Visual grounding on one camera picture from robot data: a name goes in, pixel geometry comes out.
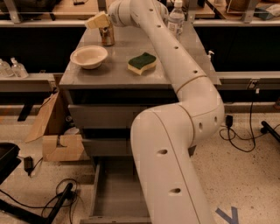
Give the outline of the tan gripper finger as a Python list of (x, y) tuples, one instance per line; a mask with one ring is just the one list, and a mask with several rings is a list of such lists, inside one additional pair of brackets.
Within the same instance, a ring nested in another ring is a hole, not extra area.
[(97, 13), (85, 22), (85, 26), (88, 29), (105, 28), (109, 27), (109, 25), (110, 21), (108, 15), (104, 11)]

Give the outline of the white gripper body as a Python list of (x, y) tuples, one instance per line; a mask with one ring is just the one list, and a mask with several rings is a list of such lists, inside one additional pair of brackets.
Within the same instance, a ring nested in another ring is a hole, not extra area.
[(115, 0), (108, 7), (108, 15), (115, 26), (132, 26), (133, 19), (130, 15), (130, 0)]

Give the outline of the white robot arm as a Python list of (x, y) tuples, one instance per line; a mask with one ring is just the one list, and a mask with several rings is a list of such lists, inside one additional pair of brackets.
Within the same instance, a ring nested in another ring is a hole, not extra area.
[(130, 130), (151, 223), (216, 224), (188, 153), (223, 121), (216, 87), (168, 31), (157, 0), (115, 0), (108, 14), (113, 25), (134, 25), (147, 34), (178, 97), (141, 112)]

